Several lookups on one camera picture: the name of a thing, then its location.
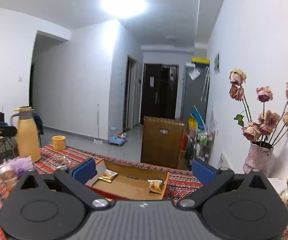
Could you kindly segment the brown cardboard carton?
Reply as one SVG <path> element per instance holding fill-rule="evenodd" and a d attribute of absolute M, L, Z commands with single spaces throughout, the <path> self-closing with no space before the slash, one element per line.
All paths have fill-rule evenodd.
<path fill-rule="evenodd" d="M 143 123 L 141 163 L 177 168 L 185 124 L 146 116 Z"/>

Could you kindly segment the patterned red tablecloth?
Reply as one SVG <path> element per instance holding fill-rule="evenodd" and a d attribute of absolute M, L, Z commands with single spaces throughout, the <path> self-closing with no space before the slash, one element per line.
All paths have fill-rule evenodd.
<path fill-rule="evenodd" d="M 107 200 L 87 187 L 100 175 L 84 161 L 53 174 L 27 171 L 0 209 L 6 239 L 281 239 L 288 211 L 258 170 L 236 174 L 196 160 L 202 187 L 171 200 Z"/>

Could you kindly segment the brown small snack packet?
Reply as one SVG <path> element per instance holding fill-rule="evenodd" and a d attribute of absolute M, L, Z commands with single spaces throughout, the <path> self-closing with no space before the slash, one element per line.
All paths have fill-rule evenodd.
<path fill-rule="evenodd" d="M 117 175 L 117 172 L 106 169 L 106 171 L 99 176 L 99 180 L 111 183 Z"/>

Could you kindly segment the clear plastic cup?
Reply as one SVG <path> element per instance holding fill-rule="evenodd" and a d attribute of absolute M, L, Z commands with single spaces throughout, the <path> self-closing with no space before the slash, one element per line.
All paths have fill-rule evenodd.
<path fill-rule="evenodd" d="M 0 178 L 9 192 L 13 190 L 18 181 L 17 174 L 10 164 L 0 167 Z"/>

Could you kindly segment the yellow box on fridge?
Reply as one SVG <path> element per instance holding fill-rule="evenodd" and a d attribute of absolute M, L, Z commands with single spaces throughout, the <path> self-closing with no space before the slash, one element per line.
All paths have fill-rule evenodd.
<path fill-rule="evenodd" d="M 203 59 L 198 57 L 192 57 L 192 63 L 209 64 L 209 59 Z"/>

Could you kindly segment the yellow thermos jug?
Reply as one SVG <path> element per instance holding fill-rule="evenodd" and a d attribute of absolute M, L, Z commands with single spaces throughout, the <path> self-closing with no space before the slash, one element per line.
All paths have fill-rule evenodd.
<path fill-rule="evenodd" d="M 18 113 L 11 116 L 10 125 L 13 125 L 13 118 L 18 117 L 17 122 L 17 148 L 21 158 L 31 157 L 32 162 L 41 159 L 40 146 L 38 141 L 38 130 L 33 119 L 32 107 L 19 107 L 14 109 Z"/>

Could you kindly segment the pink textured vase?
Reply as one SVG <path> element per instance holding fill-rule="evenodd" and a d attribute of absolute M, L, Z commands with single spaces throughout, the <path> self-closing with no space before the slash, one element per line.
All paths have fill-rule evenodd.
<path fill-rule="evenodd" d="M 248 155 L 244 161 L 243 171 L 249 174 L 252 170 L 260 170 L 267 176 L 267 170 L 274 147 L 268 142 L 251 142 Z"/>

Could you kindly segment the white biscuit snack packet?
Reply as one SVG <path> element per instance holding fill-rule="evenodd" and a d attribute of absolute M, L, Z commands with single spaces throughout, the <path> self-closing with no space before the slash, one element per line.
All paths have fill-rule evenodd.
<path fill-rule="evenodd" d="M 161 185 L 163 183 L 162 180 L 148 180 L 149 187 L 147 188 L 150 192 L 162 194 Z"/>

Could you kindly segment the dark entrance door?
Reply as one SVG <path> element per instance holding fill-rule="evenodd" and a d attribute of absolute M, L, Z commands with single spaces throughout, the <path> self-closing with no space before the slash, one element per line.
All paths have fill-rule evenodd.
<path fill-rule="evenodd" d="M 179 66 L 144 64 L 140 124 L 144 118 L 175 119 Z"/>

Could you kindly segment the blue pet feeder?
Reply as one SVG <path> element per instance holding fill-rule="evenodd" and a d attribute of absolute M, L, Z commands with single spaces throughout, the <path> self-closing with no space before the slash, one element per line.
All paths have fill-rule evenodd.
<path fill-rule="evenodd" d="M 126 133 L 117 133 L 117 128 L 111 126 L 108 137 L 108 144 L 122 146 L 126 142 Z"/>

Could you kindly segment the yellow ceramic cup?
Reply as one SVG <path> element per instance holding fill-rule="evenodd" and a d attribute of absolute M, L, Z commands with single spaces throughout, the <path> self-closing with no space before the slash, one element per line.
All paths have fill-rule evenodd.
<path fill-rule="evenodd" d="M 66 137 L 64 135 L 56 135 L 52 137 L 53 148 L 57 151 L 64 150 L 66 148 Z"/>

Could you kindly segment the red cardboard snack box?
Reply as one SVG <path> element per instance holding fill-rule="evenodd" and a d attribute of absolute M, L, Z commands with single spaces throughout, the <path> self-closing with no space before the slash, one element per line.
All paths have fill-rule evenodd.
<path fill-rule="evenodd" d="M 111 182 L 100 179 L 106 170 L 117 173 Z M 96 162 L 96 172 L 85 185 L 102 197 L 114 200 L 162 200 L 169 178 L 167 171 L 150 170 L 105 159 Z M 159 193 L 148 189 L 151 180 L 162 181 Z"/>

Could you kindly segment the grey refrigerator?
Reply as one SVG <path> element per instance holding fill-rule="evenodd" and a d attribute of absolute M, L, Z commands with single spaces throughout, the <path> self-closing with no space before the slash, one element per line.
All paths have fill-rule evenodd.
<path fill-rule="evenodd" d="M 185 66 L 180 119 L 186 122 L 195 108 L 205 120 L 208 104 L 209 64 L 196 63 Z"/>

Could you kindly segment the dried pink roses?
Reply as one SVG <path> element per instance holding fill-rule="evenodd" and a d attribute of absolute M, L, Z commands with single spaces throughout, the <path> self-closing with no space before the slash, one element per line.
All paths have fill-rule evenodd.
<path fill-rule="evenodd" d="M 288 82 L 286 82 L 286 103 L 281 114 L 266 108 L 266 104 L 273 100 L 273 92 L 269 86 L 256 89 L 257 100 L 262 104 L 262 111 L 255 119 L 252 117 L 247 102 L 244 87 L 247 75 L 240 69 L 233 69 L 229 73 L 231 84 L 229 96 L 235 101 L 242 102 L 244 110 L 234 118 L 241 127 L 242 135 L 256 146 L 265 147 L 269 150 L 288 132 Z"/>

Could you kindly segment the purple tissue pack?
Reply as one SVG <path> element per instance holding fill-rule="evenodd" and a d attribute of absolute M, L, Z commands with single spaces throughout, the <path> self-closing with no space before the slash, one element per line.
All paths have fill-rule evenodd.
<path fill-rule="evenodd" d="M 31 160 L 31 156 L 28 157 L 17 157 L 14 159 L 11 159 L 9 161 L 9 165 L 11 168 L 15 171 L 18 178 L 21 178 L 23 174 L 27 171 L 34 170 L 34 163 Z"/>

